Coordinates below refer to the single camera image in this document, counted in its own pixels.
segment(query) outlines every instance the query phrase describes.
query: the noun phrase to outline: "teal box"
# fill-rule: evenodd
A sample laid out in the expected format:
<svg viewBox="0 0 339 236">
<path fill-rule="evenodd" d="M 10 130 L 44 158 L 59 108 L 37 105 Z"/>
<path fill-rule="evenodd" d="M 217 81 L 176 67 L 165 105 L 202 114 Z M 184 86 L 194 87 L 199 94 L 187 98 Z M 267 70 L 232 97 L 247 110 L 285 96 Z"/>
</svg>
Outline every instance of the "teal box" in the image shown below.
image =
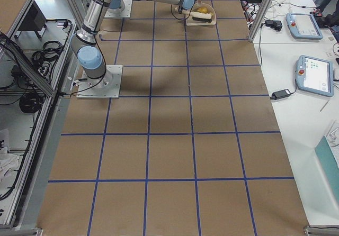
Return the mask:
<svg viewBox="0 0 339 236">
<path fill-rule="evenodd" d="M 323 137 L 317 145 L 316 154 L 322 164 L 333 195 L 339 203 L 339 168 L 326 137 Z"/>
</svg>

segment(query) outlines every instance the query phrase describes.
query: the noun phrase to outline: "white desk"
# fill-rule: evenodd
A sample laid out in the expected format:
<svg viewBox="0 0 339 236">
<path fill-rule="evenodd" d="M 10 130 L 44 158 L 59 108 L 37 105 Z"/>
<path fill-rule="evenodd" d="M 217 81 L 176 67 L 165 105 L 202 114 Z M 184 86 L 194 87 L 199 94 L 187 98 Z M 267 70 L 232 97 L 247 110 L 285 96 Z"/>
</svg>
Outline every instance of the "white desk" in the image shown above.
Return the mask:
<svg viewBox="0 0 339 236">
<path fill-rule="evenodd" d="M 291 2 L 314 6 L 311 0 Z M 279 8 L 279 15 L 288 13 L 288 7 L 285 4 L 275 8 Z M 292 11 L 308 13 L 310 9 L 292 6 Z M 265 26 L 262 28 L 262 72 L 270 94 L 285 88 L 294 91 L 295 65 L 300 55 L 328 59 L 334 67 L 339 67 L 332 52 L 332 45 L 336 41 L 329 30 L 322 31 L 324 38 L 320 41 L 296 40 L 291 36 L 284 16 L 276 19 L 284 24 L 281 32 Z M 258 58 L 259 35 L 260 32 L 254 41 Z M 332 98 L 298 90 L 286 99 L 272 102 L 272 105 L 310 225 L 338 225 L 339 204 L 327 183 L 314 148 L 333 121 L 339 121 L 339 90 L 334 91 Z"/>
</svg>

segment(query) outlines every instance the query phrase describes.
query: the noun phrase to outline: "blue joint cap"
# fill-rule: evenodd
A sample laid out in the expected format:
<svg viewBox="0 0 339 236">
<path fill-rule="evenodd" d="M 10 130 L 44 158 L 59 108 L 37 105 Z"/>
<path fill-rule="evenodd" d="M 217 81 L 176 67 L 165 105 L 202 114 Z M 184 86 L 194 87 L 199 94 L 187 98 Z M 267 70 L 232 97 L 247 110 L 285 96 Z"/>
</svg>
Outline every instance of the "blue joint cap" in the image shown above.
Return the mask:
<svg viewBox="0 0 339 236">
<path fill-rule="evenodd" d="M 109 8 L 116 10 L 121 5 L 121 0 L 111 0 Z"/>
<path fill-rule="evenodd" d="M 91 46 L 85 46 L 80 48 L 77 56 L 80 64 L 84 68 L 91 70 L 100 67 L 102 62 L 102 56 L 99 50 Z"/>
<path fill-rule="evenodd" d="M 184 2 L 182 3 L 182 7 L 185 10 L 189 10 L 190 8 L 192 8 L 194 5 L 194 0 L 184 0 Z"/>
</svg>

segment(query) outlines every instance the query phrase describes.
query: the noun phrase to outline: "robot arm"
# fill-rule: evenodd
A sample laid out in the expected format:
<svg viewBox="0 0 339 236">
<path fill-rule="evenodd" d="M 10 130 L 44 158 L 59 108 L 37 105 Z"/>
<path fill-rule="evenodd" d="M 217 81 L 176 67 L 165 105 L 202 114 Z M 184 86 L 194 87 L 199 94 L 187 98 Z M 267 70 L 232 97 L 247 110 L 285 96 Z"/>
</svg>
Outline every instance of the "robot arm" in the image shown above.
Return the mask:
<svg viewBox="0 0 339 236">
<path fill-rule="evenodd" d="M 190 9 L 194 0 L 147 0 L 179 5 L 183 9 Z M 95 47 L 95 35 L 99 31 L 105 13 L 111 3 L 111 0 L 91 0 L 87 14 L 81 29 L 72 37 L 71 48 L 83 66 L 90 85 L 98 82 L 103 83 L 109 79 L 106 76 L 106 65 L 103 57 Z"/>
</svg>

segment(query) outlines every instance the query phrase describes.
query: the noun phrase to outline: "yellow fruit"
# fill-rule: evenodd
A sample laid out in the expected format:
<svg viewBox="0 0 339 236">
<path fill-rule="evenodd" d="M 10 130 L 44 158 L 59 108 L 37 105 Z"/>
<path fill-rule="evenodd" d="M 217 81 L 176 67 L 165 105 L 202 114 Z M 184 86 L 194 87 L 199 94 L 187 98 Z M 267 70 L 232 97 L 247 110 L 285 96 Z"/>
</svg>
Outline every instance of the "yellow fruit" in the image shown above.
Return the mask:
<svg viewBox="0 0 339 236">
<path fill-rule="evenodd" d="M 199 13 L 202 13 L 202 14 L 207 14 L 207 13 L 208 13 L 208 10 L 207 10 L 206 7 L 199 7 L 199 8 L 197 9 L 197 11 L 198 11 Z"/>
</svg>

